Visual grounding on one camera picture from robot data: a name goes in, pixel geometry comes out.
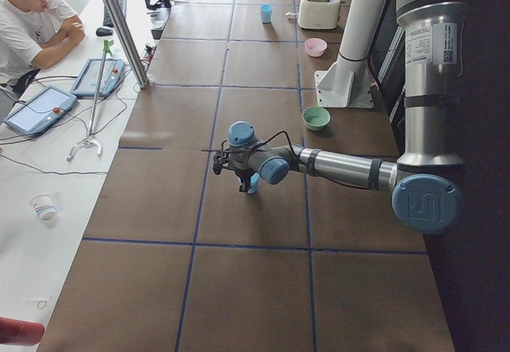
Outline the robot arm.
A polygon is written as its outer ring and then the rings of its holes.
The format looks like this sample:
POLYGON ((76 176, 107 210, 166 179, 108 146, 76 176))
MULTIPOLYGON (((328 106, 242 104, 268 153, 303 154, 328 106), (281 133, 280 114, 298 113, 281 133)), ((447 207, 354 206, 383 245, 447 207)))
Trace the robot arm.
MULTIPOLYGON (((369 58, 390 0, 351 0, 339 53, 318 71, 317 102, 324 108, 359 108, 369 97, 369 58)), ((214 155, 214 172, 233 171, 241 192, 254 175, 271 185, 296 171, 349 187, 387 191, 396 217, 423 234, 457 223, 463 206, 455 181, 464 163, 449 129, 459 103, 462 36, 469 0, 394 0, 403 40, 405 80, 401 103, 404 151, 396 162, 362 158, 288 143, 271 147, 246 121, 233 123, 214 155)))

